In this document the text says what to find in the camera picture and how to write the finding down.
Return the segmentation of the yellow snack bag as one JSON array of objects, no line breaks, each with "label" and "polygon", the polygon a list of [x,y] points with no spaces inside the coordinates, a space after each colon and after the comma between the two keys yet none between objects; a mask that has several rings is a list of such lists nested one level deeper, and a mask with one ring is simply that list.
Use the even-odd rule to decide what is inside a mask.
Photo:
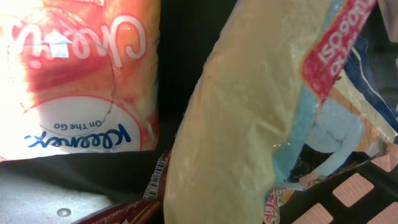
[{"label": "yellow snack bag", "polygon": [[393,158],[394,130],[344,71],[374,1],[238,1],[171,151],[166,223],[261,223],[355,152]]}]

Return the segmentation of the orange tissue pack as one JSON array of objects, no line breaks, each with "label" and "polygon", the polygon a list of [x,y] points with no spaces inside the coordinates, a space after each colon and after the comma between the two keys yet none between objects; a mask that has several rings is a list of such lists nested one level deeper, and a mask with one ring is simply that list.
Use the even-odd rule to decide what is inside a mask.
[{"label": "orange tissue pack", "polygon": [[1,2],[1,160],[159,137],[159,0]]}]

